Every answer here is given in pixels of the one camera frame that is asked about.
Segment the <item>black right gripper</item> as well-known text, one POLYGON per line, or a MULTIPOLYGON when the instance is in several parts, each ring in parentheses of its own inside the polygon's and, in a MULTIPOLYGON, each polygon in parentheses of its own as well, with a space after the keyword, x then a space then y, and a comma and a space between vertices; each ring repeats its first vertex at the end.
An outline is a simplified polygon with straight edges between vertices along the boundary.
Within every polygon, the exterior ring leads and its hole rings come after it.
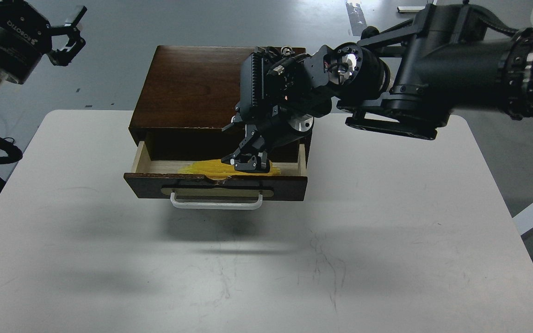
POLYGON ((268 152, 309 135, 313 120, 331 112, 331 65, 327 46, 313 55, 256 47, 242 64, 240 100, 226 126, 245 126, 245 138, 221 163, 244 173, 268 173, 268 152))

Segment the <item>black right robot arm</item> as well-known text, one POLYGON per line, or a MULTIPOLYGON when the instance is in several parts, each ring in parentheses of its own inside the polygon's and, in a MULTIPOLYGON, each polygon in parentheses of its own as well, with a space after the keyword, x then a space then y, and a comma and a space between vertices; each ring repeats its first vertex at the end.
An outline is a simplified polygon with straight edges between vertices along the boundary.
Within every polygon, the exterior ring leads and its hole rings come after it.
POLYGON ((332 98, 359 130, 436 138, 460 105, 533 118, 533 27, 505 25, 482 6, 428 4, 385 31, 322 46, 312 55, 257 47, 243 62, 240 100, 228 128, 245 137, 221 162, 268 173, 273 149, 311 134, 332 98))

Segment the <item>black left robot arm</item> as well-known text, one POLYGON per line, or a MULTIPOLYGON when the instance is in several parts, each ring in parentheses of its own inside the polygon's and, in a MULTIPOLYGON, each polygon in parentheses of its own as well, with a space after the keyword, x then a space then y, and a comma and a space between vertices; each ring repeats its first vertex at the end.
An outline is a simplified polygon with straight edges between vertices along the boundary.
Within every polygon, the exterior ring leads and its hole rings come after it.
MULTIPOLYGON (((78 24, 87 12, 77 6, 63 25, 53 26, 25 0, 0 0, 0 86, 22 85, 43 56, 55 66, 67 66, 83 49, 78 24)), ((23 152, 0 137, 0 165, 13 164, 23 152)))

